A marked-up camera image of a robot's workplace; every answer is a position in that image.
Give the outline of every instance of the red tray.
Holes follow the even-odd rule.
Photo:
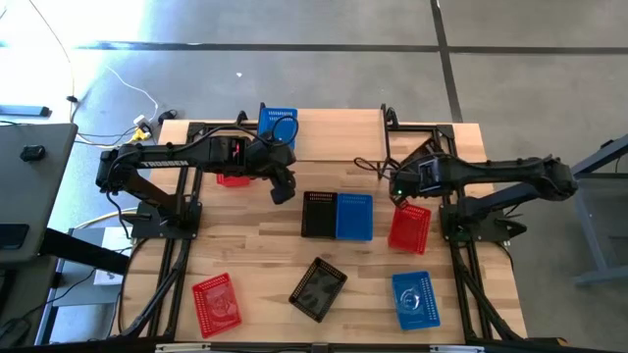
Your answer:
[[[422,207],[407,205],[394,209],[389,247],[421,255],[425,253],[431,217],[432,212]]]
[[[242,323],[229,274],[195,284],[192,292],[203,338],[235,328]]]
[[[226,187],[247,186],[251,183],[251,179],[248,176],[216,175],[216,182]]]

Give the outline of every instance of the small blue basket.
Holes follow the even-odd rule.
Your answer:
[[[257,134],[271,131],[275,122],[285,116],[294,117],[296,119],[296,109],[293,108],[264,108],[260,112],[259,122],[257,125]],[[292,119],[284,119],[279,122],[275,128],[275,137],[280,141],[288,141],[294,135],[296,124]],[[289,144],[294,149],[294,140]]]
[[[427,271],[392,275],[392,290],[401,329],[435,328],[441,325]]]
[[[373,240],[373,196],[349,193],[338,195],[336,239]]]

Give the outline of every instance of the red basket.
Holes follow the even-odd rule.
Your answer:
[[[235,328],[242,323],[229,274],[195,284],[192,292],[203,338]]]
[[[226,187],[247,186],[251,183],[248,176],[223,176],[216,175],[216,182]]]
[[[394,210],[389,247],[414,252],[425,253],[425,245],[430,231],[432,212],[421,207],[407,205]]]

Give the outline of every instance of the black basket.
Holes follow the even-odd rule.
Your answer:
[[[345,282],[345,274],[317,257],[288,301],[320,323]]]
[[[301,236],[336,239],[337,202],[335,192],[305,191]]]

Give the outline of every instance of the gray floor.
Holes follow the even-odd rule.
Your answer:
[[[437,43],[428,0],[37,4],[70,43]],[[440,4],[450,45],[628,46],[628,2],[621,0]],[[9,71],[6,75],[25,73],[17,86],[3,79],[7,94],[39,101],[68,94],[67,65],[27,4],[9,9],[0,21],[0,38],[31,48],[41,43],[49,47],[46,58],[33,59],[27,46],[12,52],[15,62],[35,64],[0,69]],[[0,55],[10,54],[3,50]],[[83,132],[118,132],[138,114],[152,114],[151,103],[122,86],[104,65],[147,89],[164,109],[180,110],[186,119],[230,119],[240,109],[255,115],[263,100],[314,108],[377,108],[385,102],[403,121],[451,121],[438,54],[73,51],[71,55],[77,96],[83,101],[76,122]],[[492,159],[551,153],[575,163],[628,132],[626,55],[452,55],[451,61],[462,118],[481,124]],[[63,107],[53,119],[63,120],[62,112]],[[99,153],[83,145],[74,149],[53,227],[66,229],[112,210],[93,185]],[[628,170],[628,160],[619,169]],[[124,198],[122,204],[131,207],[134,201]],[[571,283],[573,276],[593,268],[573,203],[539,201],[520,210],[529,230],[513,241],[511,250],[529,334],[627,351],[628,281],[585,288]],[[68,317],[69,322],[77,320]],[[69,324],[60,325],[56,340],[80,338],[64,336],[63,327]],[[96,328],[101,325],[93,326],[83,338],[100,334]]]

